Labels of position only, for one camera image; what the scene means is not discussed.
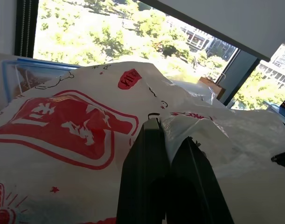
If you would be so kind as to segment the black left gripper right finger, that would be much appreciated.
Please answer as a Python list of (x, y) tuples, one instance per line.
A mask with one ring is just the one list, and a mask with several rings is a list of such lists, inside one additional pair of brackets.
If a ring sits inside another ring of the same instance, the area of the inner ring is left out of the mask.
[(187, 137), (171, 164), (167, 224), (234, 224), (212, 166)]

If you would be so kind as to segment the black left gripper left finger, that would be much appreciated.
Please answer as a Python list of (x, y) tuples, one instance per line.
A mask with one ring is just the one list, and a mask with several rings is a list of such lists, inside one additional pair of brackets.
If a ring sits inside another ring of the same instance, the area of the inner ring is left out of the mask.
[(116, 224), (162, 224), (170, 169), (157, 118), (146, 121), (122, 167)]

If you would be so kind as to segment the white plastic bag red print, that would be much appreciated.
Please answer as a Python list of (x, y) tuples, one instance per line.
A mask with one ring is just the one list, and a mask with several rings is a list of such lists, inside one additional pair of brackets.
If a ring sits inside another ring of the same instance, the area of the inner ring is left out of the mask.
[[(270, 111), (217, 107), (202, 84), (150, 63), (82, 67), (0, 111), (0, 224), (116, 224), (122, 167), (157, 118), (170, 169), (191, 137), (209, 160), (234, 224), (285, 224), (285, 126)], [(162, 221), (167, 224), (167, 216)]]

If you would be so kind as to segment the clear storage box blue rim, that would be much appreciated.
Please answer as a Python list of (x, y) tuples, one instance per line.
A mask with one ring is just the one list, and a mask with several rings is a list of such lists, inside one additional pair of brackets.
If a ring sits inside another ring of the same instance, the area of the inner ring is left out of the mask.
[(23, 92), (60, 77), (78, 65), (18, 58), (1, 62), (4, 91), (8, 102)]

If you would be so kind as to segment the black right gripper tip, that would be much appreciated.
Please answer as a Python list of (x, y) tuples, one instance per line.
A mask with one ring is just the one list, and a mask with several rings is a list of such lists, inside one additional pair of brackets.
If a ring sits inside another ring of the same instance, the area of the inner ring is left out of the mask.
[(285, 152), (273, 156), (271, 158), (271, 161), (285, 167)]

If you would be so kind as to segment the brown cardboard box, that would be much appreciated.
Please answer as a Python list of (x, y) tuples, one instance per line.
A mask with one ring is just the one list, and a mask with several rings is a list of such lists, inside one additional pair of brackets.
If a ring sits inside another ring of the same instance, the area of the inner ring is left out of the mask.
[(223, 94), (225, 93), (226, 89), (221, 87), (219, 84), (216, 84), (215, 82), (213, 82), (212, 80), (210, 80), (209, 78), (206, 77), (200, 77), (199, 79), (201, 82), (203, 82), (204, 84), (206, 84), (208, 87), (210, 87), (214, 93), (216, 94), (216, 99), (220, 100), (221, 97), (223, 96)]

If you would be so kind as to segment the dark window frame post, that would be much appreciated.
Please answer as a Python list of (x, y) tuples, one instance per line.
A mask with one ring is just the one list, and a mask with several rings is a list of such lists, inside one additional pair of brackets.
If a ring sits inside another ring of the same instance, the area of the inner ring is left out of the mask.
[(227, 106), (247, 78), (259, 65), (260, 59), (237, 49), (226, 65), (216, 84), (225, 89), (219, 101)]

